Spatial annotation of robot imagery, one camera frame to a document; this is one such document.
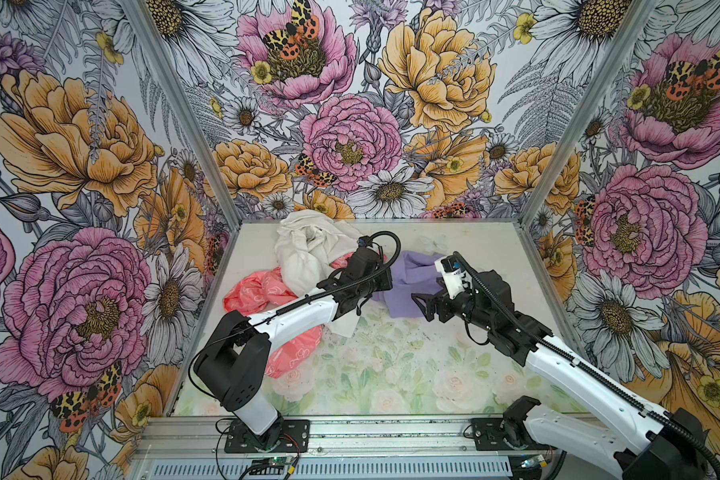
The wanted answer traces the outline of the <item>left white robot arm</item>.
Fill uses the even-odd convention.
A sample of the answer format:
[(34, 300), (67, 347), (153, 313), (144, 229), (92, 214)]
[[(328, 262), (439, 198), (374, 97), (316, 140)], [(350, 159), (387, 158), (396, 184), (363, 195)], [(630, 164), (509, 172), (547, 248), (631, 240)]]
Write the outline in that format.
[(260, 392), (272, 354), (289, 341), (358, 313), (373, 295), (393, 286), (392, 267), (403, 252), (390, 231), (363, 236), (345, 267), (334, 270), (309, 293), (274, 310), (226, 313), (194, 356), (189, 380), (234, 414), (266, 443), (282, 431), (282, 414)]

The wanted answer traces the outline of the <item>purple cloth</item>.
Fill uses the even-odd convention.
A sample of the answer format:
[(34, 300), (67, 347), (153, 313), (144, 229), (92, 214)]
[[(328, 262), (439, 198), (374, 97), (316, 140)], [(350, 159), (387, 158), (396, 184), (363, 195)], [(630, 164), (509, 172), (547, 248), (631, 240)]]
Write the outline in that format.
[(392, 289), (373, 294), (372, 299), (383, 303), (391, 318), (423, 318), (412, 294), (436, 294), (442, 287), (435, 261), (441, 254), (428, 255), (403, 251), (391, 267)]

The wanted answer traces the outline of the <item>white cloth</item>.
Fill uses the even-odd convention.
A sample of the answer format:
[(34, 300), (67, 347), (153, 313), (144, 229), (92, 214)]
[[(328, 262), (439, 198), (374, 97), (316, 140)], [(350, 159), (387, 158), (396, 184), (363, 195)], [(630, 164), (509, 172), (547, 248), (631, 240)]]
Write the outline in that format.
[(274, 254), (285, 285), (296, 295), (310, 292), (332, 271), (330, 265), (357, 248), (361, 233), (345, 221), (314, 211), (289, 214), (280, 222)]

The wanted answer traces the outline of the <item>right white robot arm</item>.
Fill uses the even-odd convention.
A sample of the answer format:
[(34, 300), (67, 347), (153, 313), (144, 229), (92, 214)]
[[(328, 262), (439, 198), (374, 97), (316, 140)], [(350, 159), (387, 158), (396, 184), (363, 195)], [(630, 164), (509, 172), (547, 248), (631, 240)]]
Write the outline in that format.
[(458, 319), (485, 330), (498, 352), (562, 388), (601, 423), (566, 420), (523, 396), (504, 414), (514, 441), (555, 447), (620, 479), (703, 479), (709, 473), (720, 479), (720, 460), (694, 415), (683, 408), (670, 413), (602, 373), (544, 324), (514, 310), (505, 282), (497, 289), (475, 283), (411, 298), (429, 321)]

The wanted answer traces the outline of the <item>pink patterned cloth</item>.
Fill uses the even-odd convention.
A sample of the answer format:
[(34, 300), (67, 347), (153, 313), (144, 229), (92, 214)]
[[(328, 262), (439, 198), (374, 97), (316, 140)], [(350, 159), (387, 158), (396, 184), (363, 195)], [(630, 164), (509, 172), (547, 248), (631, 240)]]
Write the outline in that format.
[[(283, 282), (281, 268), (277, 267), (254, 272), (242, 279), (225, 295), (223, 306), (227, 312), (237, 310), (243, 315), (251, 315), (285, 305), (296, 298)], [(349, 338), (358, 321), (356, 313), (349, 313), (327, 326), (317, 326), (300, 334), (271, 354), (265, 374), (277, 379), (294, 370), (316, 351), (325, 330)]]

